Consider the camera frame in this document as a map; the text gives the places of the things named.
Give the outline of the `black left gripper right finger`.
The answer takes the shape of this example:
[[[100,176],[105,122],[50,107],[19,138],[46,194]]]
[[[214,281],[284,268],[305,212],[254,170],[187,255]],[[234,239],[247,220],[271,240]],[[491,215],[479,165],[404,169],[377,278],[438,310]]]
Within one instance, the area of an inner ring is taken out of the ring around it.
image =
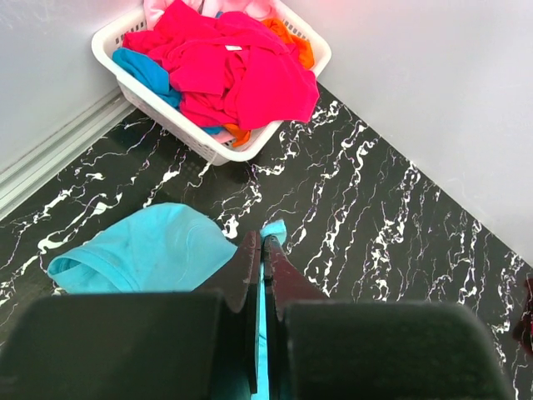
[[[277,321],[283,319],[285,308],[298,301],[322,301],[327,296],[295,268],[284,253],[278,239],[269,235],[263,243],[264,278],[268,311]]]

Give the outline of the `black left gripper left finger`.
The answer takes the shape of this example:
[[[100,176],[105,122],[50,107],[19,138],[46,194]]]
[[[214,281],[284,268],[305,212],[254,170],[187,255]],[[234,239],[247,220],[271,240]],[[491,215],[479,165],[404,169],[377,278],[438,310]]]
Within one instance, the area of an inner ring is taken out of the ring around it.
[[[214,393],[256,393],[261,237],[248,232],[232,258],[203,283],[222,298],[212,369]]]

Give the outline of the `cyan t shirt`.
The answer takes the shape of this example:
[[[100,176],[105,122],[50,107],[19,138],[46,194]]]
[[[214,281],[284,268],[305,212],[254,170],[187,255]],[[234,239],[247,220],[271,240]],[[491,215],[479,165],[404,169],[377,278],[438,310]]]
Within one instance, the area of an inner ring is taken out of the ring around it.
[[[209,217],[185,204],[162,203],[55,257],[47,275],[69,294],[190,292],[236,251]]]

